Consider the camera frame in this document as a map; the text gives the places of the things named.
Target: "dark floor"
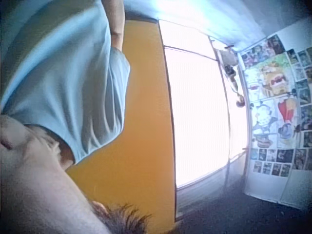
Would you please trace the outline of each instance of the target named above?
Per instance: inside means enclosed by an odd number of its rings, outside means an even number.
[[[190,214],[173,233],[312,234],[312,216],[238,193]]]

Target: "white wall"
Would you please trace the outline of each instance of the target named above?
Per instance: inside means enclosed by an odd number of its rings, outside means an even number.
[[[312,47],[312,17],[302,19],[271,36],[275,34],[279,36],[286,51],[294,49],[298,53]],[[239,61],[241,67],[245,69],[240,55]],[[254,161],[249,160],[246,175],[246,194],[302,210],[307,209],[311,204],[312,171],[292,170],[288,177],[275,176],[269,178],[261,173],[253,173],[253,168]]]

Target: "cartoon character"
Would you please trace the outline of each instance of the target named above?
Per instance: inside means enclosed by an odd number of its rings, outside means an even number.
[[[260,103],[257,108],[257,113],[255,115],[257,122],[253,127],[253,131],[261,129],[262,133],[269,133],[272,123],[277,121],[276,117],[272,117],[272,111],[270,106]]]
[[[290,139],[294,135],[293,115],[297,108],[297,102],[294,98],[283,100],[278,105],[279,112],[281,113],[284,125],[278,129],[278,133],[282,139]]]
[[[276,62],[272,62],[261,69],[264,76],[262,87],[271,91],[273,95],[280,95],[288,92],[288,81],[282,68]]]

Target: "floor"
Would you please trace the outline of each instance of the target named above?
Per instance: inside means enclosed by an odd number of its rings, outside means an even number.
[[[237,193],[189,215],[172,234],[311,234],[311,221],[311,213]]]
[[[307,17],[308,1],[124,0],[124,4],[128,19],[163,19],[191,26],[241,51]]]

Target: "light blue t-shirt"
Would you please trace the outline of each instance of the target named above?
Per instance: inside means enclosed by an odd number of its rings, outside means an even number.
[[[2,9],[1,113],[61,137],[75,163],[116,138],[130,66],[100,0],[10,1]]]

